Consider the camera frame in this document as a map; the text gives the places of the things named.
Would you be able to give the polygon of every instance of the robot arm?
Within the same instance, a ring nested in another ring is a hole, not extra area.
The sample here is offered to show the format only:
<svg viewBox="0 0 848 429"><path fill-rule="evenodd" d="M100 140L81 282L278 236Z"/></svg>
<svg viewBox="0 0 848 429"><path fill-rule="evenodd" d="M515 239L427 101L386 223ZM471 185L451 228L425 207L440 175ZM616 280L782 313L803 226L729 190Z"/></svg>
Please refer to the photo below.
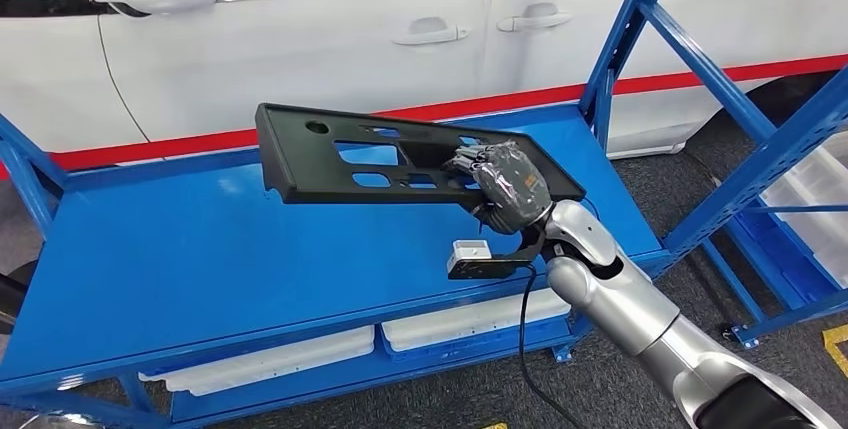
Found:
<svg viewBox="0 0 848 429"><path fill-rule="evenodd" d="M463 147L447 165L472 176L488 200L469 212L498 232L525 236L524 249L511 257L481 261L455 253L449 277L506 277L541 252L551 289L636 358L692 428L840 427L794 386L724 349L681 315L580 203L552 203L515 144Z"/></svg>
<svg viewBox="0 0 848 429"><path fill-rule="evenodd" d="M801 391L724 349L654 287L581 204L545 224L551 289L636 358L693 428L838 428Z"/></svg>

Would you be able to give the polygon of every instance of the door handle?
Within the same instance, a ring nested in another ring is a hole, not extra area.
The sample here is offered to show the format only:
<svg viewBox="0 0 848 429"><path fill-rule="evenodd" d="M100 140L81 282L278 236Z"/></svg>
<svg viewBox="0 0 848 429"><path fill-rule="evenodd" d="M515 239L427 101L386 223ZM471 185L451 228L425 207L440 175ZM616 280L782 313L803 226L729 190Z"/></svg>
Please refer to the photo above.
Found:
<svg viewBox="0 0 848 429"><path fill-rule="evenodd" d="M567 12L560 12L555 4L540 2L527 6L520 16L508 17L498 22L497 27L503 32L544 29L565 24L571 17Z"/></svg>
<svg viewBox="0 0 848 429"><path fill-rule="evenodd" d="M412 21L409 32L395 37L392 42L401 46L438 44L465 39L470 33L471 29L455 25L448 26L441 17L424 17Z"/></svg>

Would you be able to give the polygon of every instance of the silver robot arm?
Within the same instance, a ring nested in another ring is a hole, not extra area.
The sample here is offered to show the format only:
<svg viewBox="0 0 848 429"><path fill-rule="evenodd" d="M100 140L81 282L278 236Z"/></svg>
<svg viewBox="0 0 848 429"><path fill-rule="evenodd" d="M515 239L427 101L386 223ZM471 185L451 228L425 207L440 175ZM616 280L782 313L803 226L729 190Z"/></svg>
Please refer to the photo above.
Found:
<svg viewBox="0 0 848 429"><path fill-rule="evenodd" d="M794 386L724 349L681 315L581 204L556 203L545 232L551 289L636 358L691 427L841 427Z"/></svg>

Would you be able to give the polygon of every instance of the white plastic tray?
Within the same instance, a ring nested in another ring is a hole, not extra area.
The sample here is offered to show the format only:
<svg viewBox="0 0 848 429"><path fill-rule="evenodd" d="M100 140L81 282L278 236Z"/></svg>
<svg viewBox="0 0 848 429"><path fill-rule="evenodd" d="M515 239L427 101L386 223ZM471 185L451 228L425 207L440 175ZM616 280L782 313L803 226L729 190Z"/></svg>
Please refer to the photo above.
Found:
<svg viewBox="0 0 848 429"><path fill-rule="evenodd" d="M518 294L384 322L383 333L392 350L401 352L517 326L521 298ZM533 291L527 301L526 322L564 316L570 309L551 289Z"/></svg>
<svg viewBox="0 0 848 429"><path fill-rule="evenodd" d="M138 378L164 380L169 391L189 391L192 395L203 396L373 351L374 326L366 326L155 376L139 373Z"/></svg>
<svg viewBox="0 0 848 429"><path fill-rule="evenodd" d="M769 206L848 204L848 132L834 134L760 194ZM778 213L816 260L848 287L848 212Z"/></svg>

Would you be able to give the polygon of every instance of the red stripe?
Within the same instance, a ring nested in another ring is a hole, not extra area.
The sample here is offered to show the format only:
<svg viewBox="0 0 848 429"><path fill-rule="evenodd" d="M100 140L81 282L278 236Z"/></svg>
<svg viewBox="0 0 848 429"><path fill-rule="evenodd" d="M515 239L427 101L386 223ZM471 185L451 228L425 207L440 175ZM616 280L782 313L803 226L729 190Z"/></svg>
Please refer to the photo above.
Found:
<svg viewBox="0 0 848 429"><path fill-rule="evenodd" d="M814 57L794 61L770 62L726 68L725 72L734 81L766 79L770 77L794 76L812 72L832 71L841 69L848 64L848 54L837 56ZM694 87L701 85L700 80L691 72L663 74L658 76L634 77L616 82L614 94L634 94L639 92L662 91ZM452 119L492 112L533 107L557 102L573 101L583 94L585 84L553 87L535 91L503 94L499 96L469 99L465 101L446 102L427 106L409 107L378 112L378 115L432 121ZM82 151L52 154L56 162L67 170L84 169L88 167L107 166L122 162L156 159L166 156L181 156L197 152L233 149L256 144L256 131L243 129L239 131L207 134L203 136L183 137L165 141L128 144L124 146L86 149ZM5 177L4 168L0 167L0 178Z"/></svg>

